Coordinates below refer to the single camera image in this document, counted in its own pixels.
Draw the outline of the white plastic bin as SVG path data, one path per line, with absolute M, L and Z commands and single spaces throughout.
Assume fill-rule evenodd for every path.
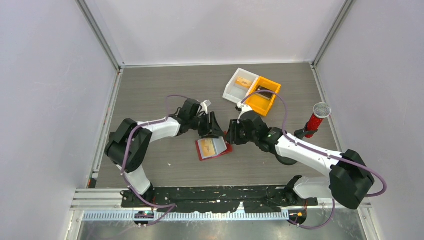
M 236 85 L 235 81 L 237 77 L 242 77 L 252 81 L 251 87 L 247 89 Z M 257 74 L 249 72 L 242 68 L 238 68 L 230 79 L 230 81 L 228 82 L 228 84 L 226 85 L 222 98 L 235 104 L 241 102 L 248 95 L 249 91 L 251 90 L 258 78 L 259 75 Z

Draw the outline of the black card in orange bin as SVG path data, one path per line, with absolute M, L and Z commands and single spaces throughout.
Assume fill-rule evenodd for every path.
M 255 92 L 256 92 L 257 95 L 259 95 L 261 98 L 266 99 L 267 101 L 270 101 L 274 96 L 272 90 L 270 90 L 266 87 L 263 87 L 263 86 L 258 86 L 256 88 Z

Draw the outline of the red card holder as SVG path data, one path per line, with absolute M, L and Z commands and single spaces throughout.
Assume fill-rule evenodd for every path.
M 200 161 L 219 158 L 233 152 L 232 145 L 225 141 L 223 136 L 199 139 L 195 141 L 195 146 Z

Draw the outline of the red microphone on black stand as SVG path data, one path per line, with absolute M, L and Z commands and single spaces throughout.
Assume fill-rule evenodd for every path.
M 314 105 L 312 115 L 304 128 L 296 130 L 294 136 L 300 140 L 312 138 L 318 131 L 324 119 L 331 115 L 331 107 L 326 102 L 319 102 Z

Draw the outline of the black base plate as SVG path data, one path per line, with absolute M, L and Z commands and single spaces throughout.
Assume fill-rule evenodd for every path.
M 157 187 L 143 198 L 155 205 L 175 205 L 174 213 L 234 213 L 243 206 L 247 213 L 276 213 L 280 207 L 317 206 L 316 198 L 302 199 L 285 185 Z

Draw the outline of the orange plastic bin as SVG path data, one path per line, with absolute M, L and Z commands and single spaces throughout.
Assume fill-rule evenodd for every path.
M 263 76 L 259 76 L 256 82 L 253 84 L 252 89 L 248 92 L 248 95 L 255 92 L 258 86 L 263 86 L 267 89 L 270 89 L 274 93 L 278 94 L 281 90 L 282 85 L 280 83 L 267 79 Z M 268 113 L 270 112 L 272 106 L 274 105 L 275 99 L 276 99 L 275 95 L 273 96 L 271 100 L 266 100 L 260 97 L 259 95 L 254 94 L 250 96 L 248 99 L 246 99 L 244 103 L 246 105 L 249 105 L 252 108 L 252 110 L 258 113 L 259 115 L 266 117 Z

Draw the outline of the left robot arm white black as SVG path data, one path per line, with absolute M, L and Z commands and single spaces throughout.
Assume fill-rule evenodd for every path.
M 187 98 L 173 114 L 145 122 L 126 118 L 109 134 L 104 154 L 118 167 L 141 207 L 148 207 L 154 199 L 150 191 L 153 185 L 142 166 L 150 143 L 178 137 L 189 130 L 197 131 L 201 139 L 220 140 L 225 136 L 215 113 L 208 110 L 209 105 L 209 100 Z

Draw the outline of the orange credit card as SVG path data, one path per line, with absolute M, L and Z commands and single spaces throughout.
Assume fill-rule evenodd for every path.
M 211 158 L 218 154 L 212 138 L 203 138 L 198 140 L 197 146 L 201 159 Z

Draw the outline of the orange card in white bin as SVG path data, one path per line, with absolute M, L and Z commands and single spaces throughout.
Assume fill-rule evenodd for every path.
M 251 87 L 251 85 L 253 84 L 253 82 L 248 80 L 248 79 L 245 79 L 243 77 L 237 77 L 236 80 L 235 80 L 235 84 L 237 86 L 249 89 Z

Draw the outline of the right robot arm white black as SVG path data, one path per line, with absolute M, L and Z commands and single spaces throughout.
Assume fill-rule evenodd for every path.
M 327 150 L 296 138 L 278 127 L 269 127 L 254 111 L 246 111 L 229 122 L 225 140 L 231 145 L 253 143 L 261 151 L 274 155 L 283 165 L 301 163 L 326 179 L 312 181 L 301 178 L 288 188 L 285 198 L 299 205 L 306 198 L 333 198 L 345 208 L 356 210 L 375 183 L 361 156 Z

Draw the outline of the aluminium front rail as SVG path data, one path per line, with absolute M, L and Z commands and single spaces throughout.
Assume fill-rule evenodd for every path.
M 150 187 L 137 196 L 131 189 L 77 190 L 71 209 L 87 221 L 262 221 L 302 223 L 308 210 L 366 206 L 363 194 L 337 188 L 320 197 L 301 196 L 294 184 L 253 186 Z

